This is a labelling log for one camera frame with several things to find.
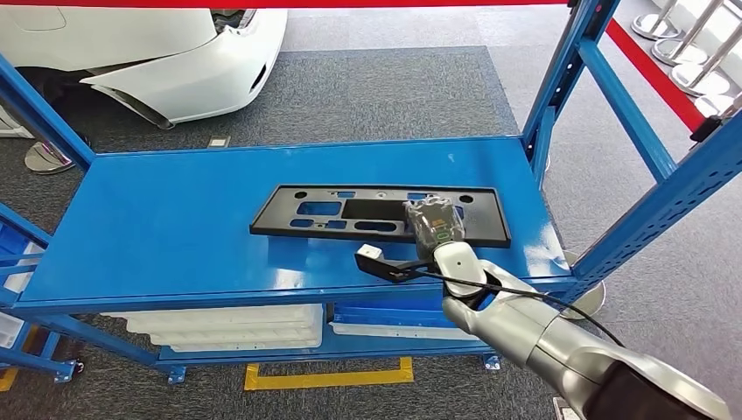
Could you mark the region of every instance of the yellow floor marking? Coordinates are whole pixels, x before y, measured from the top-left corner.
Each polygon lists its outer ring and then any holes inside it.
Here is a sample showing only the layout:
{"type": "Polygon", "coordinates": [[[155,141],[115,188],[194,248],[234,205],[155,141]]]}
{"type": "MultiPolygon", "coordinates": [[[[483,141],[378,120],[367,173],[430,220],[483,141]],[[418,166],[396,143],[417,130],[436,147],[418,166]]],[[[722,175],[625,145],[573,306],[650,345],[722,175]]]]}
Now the yellow floor marking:
{"type": "Polygon", "coordinates": [[[287,376],[260,376],[260,365],[248,365],[245,373],[245,390],[302,389],[324,387],[349,387],[355,385],[380,385],[385,383],[414,382],[412,358],[399,358],[399,369],[371,372],[344,372],[340,374],[292,374],[287,376]]]}
{"type": "MultiPolygon", "coordinates": [[[[33,337],[36,335],[36,326],[31,325],[31,330],[28,332],[28,335],[25,338],[25,342],[23,344],[23,351],[27,352],[28,349],[31,347],[31,344],[33,343],[33,337]]],[[[18,375],[18,368],[17,367],[8,367],[7,369],[4,369],[2,372],[0,372],[2,376],[0,376],[0,392],[4,391],[10,391],[11,387],[13,386],[13,382],[16,380],[16,376],[18,375]]]]}

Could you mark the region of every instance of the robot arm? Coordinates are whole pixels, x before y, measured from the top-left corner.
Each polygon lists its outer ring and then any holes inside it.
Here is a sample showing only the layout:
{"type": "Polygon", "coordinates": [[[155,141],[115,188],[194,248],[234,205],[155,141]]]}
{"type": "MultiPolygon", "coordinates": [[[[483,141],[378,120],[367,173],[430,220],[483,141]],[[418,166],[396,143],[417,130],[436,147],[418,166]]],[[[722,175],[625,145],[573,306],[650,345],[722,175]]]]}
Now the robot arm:
{"type": "Polygon", "coordinates": [[[406,207],[421,261],[385,260],[380,249],[364,245],[356,253],[359,268],[393,283],[422,276],[442,278],[446,317],[518,366],[536,372],[580,418],[732,418],[721,398],[687,375],[590,334],[559,317],[559,311],[541,299],[516,293],[536,290],[477,258],[462,241],[463,224],[450,202],[429,197],[406,207]],[[428,272],[415,271],[420,267],[428,272]],[[513,292],[498,291],[480,308],[494,288],[488,285],[513,292]]]}
{"type": "MultiPolygon", "coordinates": [[[[471,250],[463,242],[451,245],[471,250]]],[[[438,262],[442,267],[452,263],[457,262],[438,262]]],[[[535,291],[489,261],[469,263],[477,263],[504,287],[535,291]]],[[[446,317],[518,366],[536,372],[583,419],[732,418],[724,401],[700,383],[660,360],[590,334],[540,300],[499,292],[487,307],[475,311],[446,287],[446,317]]]]}

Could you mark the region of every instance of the silver stanchion base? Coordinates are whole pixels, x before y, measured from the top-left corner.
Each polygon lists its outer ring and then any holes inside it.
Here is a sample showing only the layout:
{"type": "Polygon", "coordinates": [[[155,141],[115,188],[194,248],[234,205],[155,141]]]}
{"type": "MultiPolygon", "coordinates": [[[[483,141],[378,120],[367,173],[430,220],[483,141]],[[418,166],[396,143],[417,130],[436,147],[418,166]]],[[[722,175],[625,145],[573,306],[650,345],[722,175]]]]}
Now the silver stanchion base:
{"type": "MultiPolygon", "coordinates": [[[[564,257],[566,258],[567,263],[570,266],[572,266],[578,260],[577,254],[571,253],[569,251],[564,251],[564,257]]],[[[595,287],[588,290],[584,295],[582,295],[580,299],[576,300],[573,305],[579,308],[582,312],[593,316],[598,313],[598,311],[600,311],[600,308],[603,307],[603,304],[605,302],[606,283],[600,282],[595,287]]],[[[564,319],[572,320],[585,319],[585,317],[573,311],[572,309],[565,309],[564,311],[562,311],[561,317],[564,319]]]]}
{"type": "Polygon", "coordinates": [[[707,94],[695,100],[696,108],[706,118],[720,116],[734,103],[734,98],[725,94],[707,94]]]}
{"type": "Polygon", "coordinates": [[[633,31],[640,37],[652,40],[674,38],[680,35],[680,31],[678,31],[667,20],[662,20],[660,24],[657,25],[657,29],[652,31],[652,27],[655,26],[659,16],[660,15],[657,13],[638,16],[631,23],[631,29],[633,29],[633,31]]]}
{"type": "Polygon", "coordinates": [[[681,39],[660,39],[652,46],[652,55],[668,66],[683,63],[703,64],[709,59],[709,54],[694,45],[688,45],[682,54],[671,59],[670,56],[681,42],[683,42],[681,39]]]}
{"type": "Polygon", "coordinates": [[[673,67],[670,71],[670,79],[683,92],[693,96],[721,95],[729,91],[729,81],[719,72],[710,72],[705,75],[695,86],[690,83],[703,71],[703,66],[698,64],[682,64],[673,67]]]}
{"type": "Polygon", "coordinates": [[[25,153],[25,166],[32,172],[40,175],[52,175],[68,170],[74,166],[70,160],[61,161],[44,148],[41,142],[36,142],[25,153]]]}

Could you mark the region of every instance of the blue metal shelf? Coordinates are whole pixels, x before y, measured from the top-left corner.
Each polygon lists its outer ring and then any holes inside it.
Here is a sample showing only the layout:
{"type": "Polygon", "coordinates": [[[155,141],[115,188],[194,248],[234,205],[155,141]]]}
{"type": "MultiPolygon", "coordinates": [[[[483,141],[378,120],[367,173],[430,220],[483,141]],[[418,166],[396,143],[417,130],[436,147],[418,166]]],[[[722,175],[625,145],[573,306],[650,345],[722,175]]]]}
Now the blue metal shelf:
{"type": "Polygon", "coordinates": [[[325,325],[322,345],[289,350],[248,350],[243,352],[173,352],[163,346],[158,365],[211,363],[257,363],[269,361],[311,361],[347,358],[425,356],[439,354],[483,354],[492,348],[474,340],[403,339],[339,335],[325,325]]]}
{"type": "MultiPolygon", "coordinates": [[[[440,290],[435,279],[393,285],[358,271],[358,241],[250,234],[276,185],[296,183],[494,186],[512,244],[479,256],[519,277],[570,281],[517,136],[200,150],[98,157],[16,309],[136,311],[440,290]],[[323,170],[307,171],[316,167],[323,170]]],[[[389,258],[417,255],[414,244],[376,245],[389,258]]]]}

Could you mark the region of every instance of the black cable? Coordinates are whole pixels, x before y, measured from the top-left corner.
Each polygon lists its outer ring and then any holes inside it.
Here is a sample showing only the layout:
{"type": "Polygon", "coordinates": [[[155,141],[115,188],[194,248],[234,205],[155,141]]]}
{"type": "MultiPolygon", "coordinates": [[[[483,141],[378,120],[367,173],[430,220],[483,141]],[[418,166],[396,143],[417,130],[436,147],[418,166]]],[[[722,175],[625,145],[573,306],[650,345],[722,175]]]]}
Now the black cable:
{"type": "Polygon", "coordinates": [[[423,274],[423,275],[425,275],[427,277],[437,278],[437,279],[440,279],[440,280],[443,280],[443,281],[446,281],[446,282],[458,283],[458,284],[463,284],[463,285],[466,285],[466,286],[482,287],[482,288],[488,289],[490,291],[504,291],[506,293],[513,293],[514,295],[521,295],[521,296],[527,296],[529,298],[536,298],[536,299],[548,300],[548,301],[553,302],[553,303],[555,303],[557,305],[561,305],[562,307],[572,309],[574,312],[577,312],[578,314],[582,315],[585,319],[587,319],[588,321],[592,322],[592,324],[595,325],[600,331],[602,331],[603,333],[605,333],[605,335],[607,335],[608,337],[610,337],[610,339],[613,340],[613,342],[615,342],[617,345],[619,345],[621,347],[626,347],[626,346],[624,346],[624,343],[622,343],[621,340],[618,339],[618,337],[616,337],[615,335],[613,335],[612,332],[608,331],[608,329],[605,328],[602,324],[600,324],[598,321],[596,321],[595,319],[593,319],[590,315],[586,314],[583,310],[577,308],[576,306],[574,306],[572,304],[568,304],[568,303],[564,302],[562,299],[559,299],[559,298],[556,298],[556,297],[553,297],[553,296],[550,296],[550,295],[546,295],[544,293],[535,292],[535,291],[510,289],[509,287],[502,287],[502,286],[499,286],[499,285],[496,285],[496,284],[489,284],[489,283],[484,283],[483,284],[483,283],[469,282],[469,281],[466,281],[466,280],[459,280],[457,278],[447,277],[447,276],[443,276],[443,275],[440,275],[440,274],[437,274],[437,273],[431,273],[429,271],[417,271],[417,273],[423,274]]]}

